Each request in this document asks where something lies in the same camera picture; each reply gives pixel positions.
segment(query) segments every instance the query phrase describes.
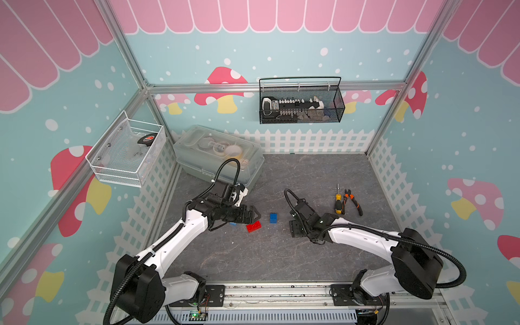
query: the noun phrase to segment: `marble pattern surface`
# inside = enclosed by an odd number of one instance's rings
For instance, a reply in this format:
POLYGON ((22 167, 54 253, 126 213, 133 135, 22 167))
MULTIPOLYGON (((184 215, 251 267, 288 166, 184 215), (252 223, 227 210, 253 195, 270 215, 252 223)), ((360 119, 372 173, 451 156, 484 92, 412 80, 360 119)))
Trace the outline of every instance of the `marble pattern surface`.
MULTIPOLYGON (((195 238, 167 271, 168 277, 192 271, 208 281, 352 281, 361 269, 388 265, 360 249, 307 238, 291 238, 285 188, 305 198, 318 214, 333 213, 336 184, 352 190, 363 208, 360 217, 351 202, 347 220, 384 230, 399 230, 375 174, 363 154, 265 155, 264 171, 243 203, 255 205, 262 228, 248 233, 245 225, 226 225, 195 238), (269 223, 269 214, 278 223, 269 223)), ((181 216, 183 203, 209 183, 182 171, 161 233, 181 216)))

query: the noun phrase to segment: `black wire basket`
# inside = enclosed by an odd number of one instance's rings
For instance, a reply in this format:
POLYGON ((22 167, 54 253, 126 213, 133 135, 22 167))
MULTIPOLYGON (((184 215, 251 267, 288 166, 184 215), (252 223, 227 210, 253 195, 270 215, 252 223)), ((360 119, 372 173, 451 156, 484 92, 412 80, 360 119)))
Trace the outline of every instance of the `black wire basket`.
POLYGON ((260 124, 340 122, 341 77, 262 78, 260 124))

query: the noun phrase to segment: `white picket fence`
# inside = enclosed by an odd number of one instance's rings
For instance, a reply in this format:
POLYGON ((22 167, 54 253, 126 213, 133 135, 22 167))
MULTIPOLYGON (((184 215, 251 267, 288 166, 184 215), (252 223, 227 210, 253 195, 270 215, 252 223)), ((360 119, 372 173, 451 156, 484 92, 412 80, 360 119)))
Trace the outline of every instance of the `white picket fence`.
POLYGON ((87 291, 90 299, 87 308, 76 314, 76 320, 80 325, 103 323, 110 299, 115 264, 124 254, 134 256, 145 248, 146 238, 166 192, 168 179, 171 173, 178 169, 173 150, 169 145, 164 146, 139 196, 134 197, 134 207, 127 209, 128 221, 121 222, 122 232, 120 236, 114 237, 114 250, 106 253, 106 268, 97 271, 97 287, 87 291))
MULTIPOLYGON (((224 130, 224 133, 231 134, 227 130, 224 130)), ((274 133, 269 130, 260 133, 259 130, 256 130, 251 133, 245 130, 242 134, 235 130, 232 135, 260 144, 264 153, 364 153, 374 133, 374 130, 368 133, 365 133, 365 130, 358 133, 354 133, 354 130, 347 133, 344 133, 343 130, 337 133, 332 130, 326 133, 322 130, 316 133, 311 130, 305 133, 301 130, 294 133, 291 131, 282 133, 280 130, 276 130, 274 133)), ((180 138, 173 131, 172 137, 175 141, 180 138)))
MULTIPOLYGON (((397 163, 397 155, 392 154, 392 146, 387 146, 387 142, 388 139, 384 138, 379 141, 370 156, 370 162, 401 230, 407 227, 415 229, 430 245, 443 249, 440 244, 442 234, 433 231, 434 220, 425 217, 426 206, 419 205, 419 194, 412 192, 413 183, 406 182, 406 173, 401 172, 401 163, 397 163)), ((459 271, 454 264, 444 261, 445 265, 439 280, 451 281, 458 276, 459 271)), ((458 323, 465 321, 466 324, 477 322, 479 325, 485 325, 484 319, 488 313, 475 307, 471 300, 474 291, 466 285, 442 290, 443 297, 458 323)))

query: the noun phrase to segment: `pliers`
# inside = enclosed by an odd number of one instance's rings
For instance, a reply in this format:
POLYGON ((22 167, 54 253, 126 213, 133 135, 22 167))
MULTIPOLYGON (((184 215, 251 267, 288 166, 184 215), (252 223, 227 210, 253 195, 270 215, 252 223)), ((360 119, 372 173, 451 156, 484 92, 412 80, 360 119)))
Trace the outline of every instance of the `pliers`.
POLYGON ((359 216, 361 217, 363 215, 363 210, 361 209, 361 206, 359 203, 357 203, 356 199, 354 199, 354 195, 352 195, 352 192, 350 190, 345 190, 345 195, 343 196, 343 209, 341 211, 341 214, 345 214, 345 204, 348 199, 351 199, 354 205, 356 206, 359 216))

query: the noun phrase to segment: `plastic storage box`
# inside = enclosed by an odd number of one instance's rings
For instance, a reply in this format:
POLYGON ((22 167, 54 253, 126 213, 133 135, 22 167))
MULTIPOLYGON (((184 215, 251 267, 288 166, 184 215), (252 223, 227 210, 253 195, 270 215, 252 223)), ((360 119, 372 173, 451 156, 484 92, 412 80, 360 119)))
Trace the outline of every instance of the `plastic storage box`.
MULTIPOLYGON (((262 173, 264 156, 259 144, 194 126, 173 145, 177 162, 190 175, 211 181, 220 165, 229 158, 240 161, 238 183, 250 191, 262 173)), ((218 180, 232 184, 237 171, 234 162, 228 163, 218 180)))

